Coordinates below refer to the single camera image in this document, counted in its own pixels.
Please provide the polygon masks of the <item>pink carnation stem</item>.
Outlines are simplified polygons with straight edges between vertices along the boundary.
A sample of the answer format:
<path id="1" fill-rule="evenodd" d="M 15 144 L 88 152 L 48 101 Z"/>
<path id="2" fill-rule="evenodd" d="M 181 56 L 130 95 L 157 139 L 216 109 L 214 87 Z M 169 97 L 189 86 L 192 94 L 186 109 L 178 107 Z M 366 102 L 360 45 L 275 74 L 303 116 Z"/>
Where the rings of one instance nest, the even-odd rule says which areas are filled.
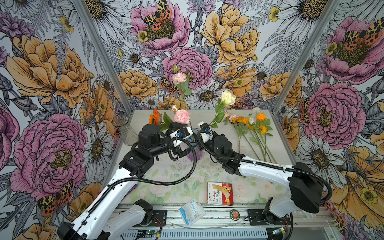
<path id="1" fill-rule="evenodd" d="M 186 96 L 190 96 L 192 94 L 192 89 L 190 89 L 189 86 L 189 82 L 192 77 L 182 72 L 181 69 L 176 65 L 173 66 L 173 72 L 174 74 L 171 76 L 171 82 L 179 90 L 179 93 L 181 95 L 180 99 L 182 100 L 184 109 L 188 110 L 189 107 L 186 101 Z"/>

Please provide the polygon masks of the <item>orange gerbera flower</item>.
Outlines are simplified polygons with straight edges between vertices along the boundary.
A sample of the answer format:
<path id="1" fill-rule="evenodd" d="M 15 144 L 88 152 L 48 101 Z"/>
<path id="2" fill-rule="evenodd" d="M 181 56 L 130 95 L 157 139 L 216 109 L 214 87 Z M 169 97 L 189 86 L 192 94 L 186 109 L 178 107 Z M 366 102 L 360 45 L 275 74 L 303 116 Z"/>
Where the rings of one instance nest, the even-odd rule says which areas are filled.
<path id="1" fill-rule="evenodd" d="M 167 112 L 160 113 L 157 109 L 153 110 L 149 118 L 149 124 L 157 125 L 161 131 L 167 130 L 173 122 Z"/>

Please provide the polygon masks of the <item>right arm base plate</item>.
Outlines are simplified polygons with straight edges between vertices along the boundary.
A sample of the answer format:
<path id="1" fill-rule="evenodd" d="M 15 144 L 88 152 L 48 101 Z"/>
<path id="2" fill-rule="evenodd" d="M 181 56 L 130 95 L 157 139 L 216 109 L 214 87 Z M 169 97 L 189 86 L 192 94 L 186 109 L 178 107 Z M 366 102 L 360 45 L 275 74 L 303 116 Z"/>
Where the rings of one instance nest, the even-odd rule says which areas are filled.
<path id="1" fill-rule="evenodd" d="M 263 213 L 263 211 L 262 209 L 248 209 L 244 220 L 251 226 L 288 226 L 291 224 L 289 215 L 278 218 L 271 213 Z"/>

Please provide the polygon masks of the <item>cream white rose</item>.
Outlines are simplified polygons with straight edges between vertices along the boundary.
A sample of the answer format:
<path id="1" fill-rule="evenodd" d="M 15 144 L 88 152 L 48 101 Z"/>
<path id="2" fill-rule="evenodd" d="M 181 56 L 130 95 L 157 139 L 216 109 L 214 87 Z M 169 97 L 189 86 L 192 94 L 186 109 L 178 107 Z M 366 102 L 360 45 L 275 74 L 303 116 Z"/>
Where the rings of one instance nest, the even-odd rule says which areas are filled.
<path id="1" fill-rule="evenodd" d="M 209 124 L 211 128 L 215 129 L 218 124 L 222 122 L 227 114 L 227 109 L 230 108 L 236 102 L 236 96 L 229 92 L 222 92 L 218 103 L 215 106 L 215 117 Z"/>

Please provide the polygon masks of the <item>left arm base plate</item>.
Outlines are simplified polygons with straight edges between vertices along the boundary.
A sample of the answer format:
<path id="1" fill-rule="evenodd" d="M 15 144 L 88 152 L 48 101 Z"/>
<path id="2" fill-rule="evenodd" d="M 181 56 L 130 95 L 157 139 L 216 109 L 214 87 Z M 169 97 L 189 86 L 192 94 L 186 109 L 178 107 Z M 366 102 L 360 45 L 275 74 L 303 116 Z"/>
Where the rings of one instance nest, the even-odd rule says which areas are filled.
<path id="1" fill-rule="evenodd" d="M 154 210 L 150 221 L 143 227 L 165 227 L 167 223 L 167 210 Z"/>

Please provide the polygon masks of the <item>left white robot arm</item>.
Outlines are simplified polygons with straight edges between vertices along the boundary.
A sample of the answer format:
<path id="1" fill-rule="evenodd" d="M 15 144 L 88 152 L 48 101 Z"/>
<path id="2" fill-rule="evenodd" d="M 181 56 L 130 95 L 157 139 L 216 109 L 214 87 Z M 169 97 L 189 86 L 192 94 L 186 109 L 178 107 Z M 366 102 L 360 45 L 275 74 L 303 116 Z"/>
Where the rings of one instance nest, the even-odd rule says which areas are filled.
<path id="1" fill-rule="evenodd" d="M 154 165 L 159 156 L 167 153 L 176 161 L 196 151 L 187 140 L 193 136 L 187 124 L 171 123 L 166 133 L 155 124 L 143 126 L 138 141 L 124 156 L 112 179 L 91 205 L 73 222 L 63 223 L 57 234 L 61 240 L 112 240 L 118 237 L 124 226 L 147 224 L 152 218 L 153 207 L 144 200 L 138 200 L 133 207 L 119 217 L 109 219 L 122 199 L 137 183 L 155 186 L 173 186 L 187 180 L 196 169 L 193 162 L 191 170 L 181 179 L 161 182 L 145 179 L 143 176 Z"/>

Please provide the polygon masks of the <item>pink rose flower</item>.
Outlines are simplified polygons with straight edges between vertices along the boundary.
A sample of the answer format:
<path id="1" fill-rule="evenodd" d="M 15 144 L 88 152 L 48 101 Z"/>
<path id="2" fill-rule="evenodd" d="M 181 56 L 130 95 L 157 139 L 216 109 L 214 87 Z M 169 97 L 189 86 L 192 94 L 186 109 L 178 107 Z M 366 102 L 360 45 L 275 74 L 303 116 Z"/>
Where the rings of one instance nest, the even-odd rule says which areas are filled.
<path id="1" fill-rule="evenodd" d="M 172 106 L 174 112 L 174 122 L 188 125 L 190 123 L 191 114 L 187 110 L 178 109 L 175 105 Z"/>

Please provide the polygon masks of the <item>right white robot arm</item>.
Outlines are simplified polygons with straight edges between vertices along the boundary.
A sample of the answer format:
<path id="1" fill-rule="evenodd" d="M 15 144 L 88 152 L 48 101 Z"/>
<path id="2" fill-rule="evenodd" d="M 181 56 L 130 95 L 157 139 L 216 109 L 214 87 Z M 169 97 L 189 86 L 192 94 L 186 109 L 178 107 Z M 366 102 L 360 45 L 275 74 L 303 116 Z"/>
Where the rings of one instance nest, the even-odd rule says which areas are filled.
<path id="1" fill-rule="evenodd" d="M 287 189 L 280 197 L 271 197 L 258 214 L 260 220 L 275 224 L 296 211 L 317 214 L 322 203 L 324 182 L 306 165 L 278 165 L 252 159 L 232 149 L 225 135 L 200 133 L 199 145 L 231 175 L 254 177 Z"/>

